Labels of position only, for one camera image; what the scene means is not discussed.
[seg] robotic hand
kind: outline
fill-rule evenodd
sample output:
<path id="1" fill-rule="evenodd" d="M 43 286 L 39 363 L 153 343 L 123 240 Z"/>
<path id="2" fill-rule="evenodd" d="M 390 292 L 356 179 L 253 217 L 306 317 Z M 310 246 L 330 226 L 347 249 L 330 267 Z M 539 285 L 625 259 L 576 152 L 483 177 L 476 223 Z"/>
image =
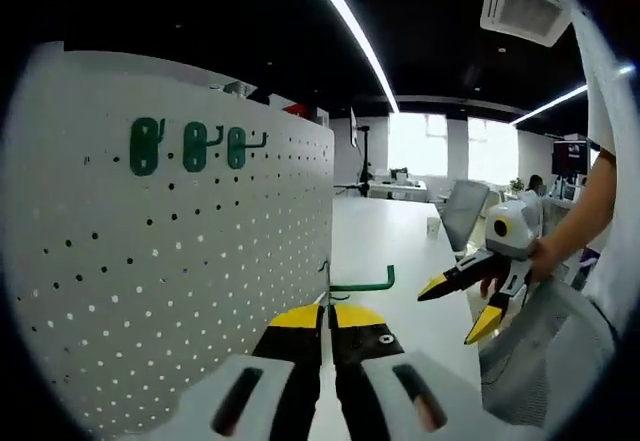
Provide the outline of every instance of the robotic hand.
<path id="1" fill-rule="evenodd" d="M 486 278 L 504 283 L 489 299 L 465 344 L 473 344 L 492 332 L 504 318 L 509 300 L 528 285 L 531 276 L 529 257 L 538 236 L 541 210 L 540 199 L 534 193 L 524 193 L 518 200 L 494 206 L 487 215 L 485 248 L 431 278 L 418 295 L 418 301 L 436 299 L 467 289 Z"/>

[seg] air conditioner vent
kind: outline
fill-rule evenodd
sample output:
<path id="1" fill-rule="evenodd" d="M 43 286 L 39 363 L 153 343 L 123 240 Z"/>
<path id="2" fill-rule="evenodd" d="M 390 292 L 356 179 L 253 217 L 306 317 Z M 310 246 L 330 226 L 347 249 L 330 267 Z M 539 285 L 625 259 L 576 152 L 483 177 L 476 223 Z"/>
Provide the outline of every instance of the air conditioner vent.
<path id="1" fill-rule="evenodd" d="M 480 26 L 553 46 L 569 25 L 562 0 L 484 0 Z"/>

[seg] black ceiling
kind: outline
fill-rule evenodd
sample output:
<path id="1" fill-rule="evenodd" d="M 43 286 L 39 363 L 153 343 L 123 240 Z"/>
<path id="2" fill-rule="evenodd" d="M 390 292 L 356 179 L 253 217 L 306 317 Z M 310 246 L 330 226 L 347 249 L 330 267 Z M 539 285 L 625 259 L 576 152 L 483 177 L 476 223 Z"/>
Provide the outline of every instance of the black ceiling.
<path id="1" fill-rule="evenodd" d="M 366 58 L 328 0 L 38 0 L 30 39 L 171 59 L 267 86 L 332 116 L 356 106 L 386 113 Z M 347 0 L 396 95 L 475 99 L 531 110 L 584 83 L 570 27 L 555 46 L 480 28 L 483 0 Z M 499 48 L 506 48 L 500 53 Z M 447 103 L 400 103 L 511 120 L 517 115 Z M 523 129 L 586 131 L 586 99 Z"/>

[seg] chair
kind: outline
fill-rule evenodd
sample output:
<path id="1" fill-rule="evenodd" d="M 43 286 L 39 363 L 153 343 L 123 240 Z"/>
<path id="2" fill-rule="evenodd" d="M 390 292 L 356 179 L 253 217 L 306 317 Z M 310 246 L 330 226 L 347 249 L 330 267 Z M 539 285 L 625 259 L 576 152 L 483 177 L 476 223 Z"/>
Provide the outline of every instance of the chair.
<path id="1" fill-rule="evenodd" d="M 614 353 L 609 325 L 560 280 L 539 284 L 522 311 L 480 352 L 484 408 L 514 425 L 553 431 Z"/>
<path id="2" fill-rule="evenodd" d="M 442 212 L 442 225 L 451 248 L 462 252 L 489 195 L 489 187 L 475 181 L 456 181 Z"/>

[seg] white wall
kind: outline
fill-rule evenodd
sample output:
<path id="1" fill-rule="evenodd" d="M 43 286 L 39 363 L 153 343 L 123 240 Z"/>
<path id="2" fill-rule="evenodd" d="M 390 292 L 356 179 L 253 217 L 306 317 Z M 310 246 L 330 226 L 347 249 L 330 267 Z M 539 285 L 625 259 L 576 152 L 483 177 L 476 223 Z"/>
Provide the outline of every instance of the white wall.
<path id="1" fill-rule="evenodd" d="M 387 143 L 389 121 L 387 117 L 358 118 L 358 125 L 370 126 L 369 162 L 371 172 L 387 169 Z M 354 183 L 362 168 L 362 158 L 356 148 L 352 148 L 349 137 L 349 119 L 332 119 L 330 128 L 335 133 L 334 182 L 335 184 Z M 448 175 L 413 176 L 421 179 L 429 188 L 429 197 L 436 198 L 441 190 L 453 187 L 457 179 L 467 179 L 469 172 L 469 136 L 467 122 L 448 119 Z M 361 149 L 364 146 L 363 134 L 358 133 Z M 551 185 L 551 153 L 553 139 L 534 133 L 518 131 L 518 176 L 526 183 L 532 174 L 542 177 L 545 184 Z"/>

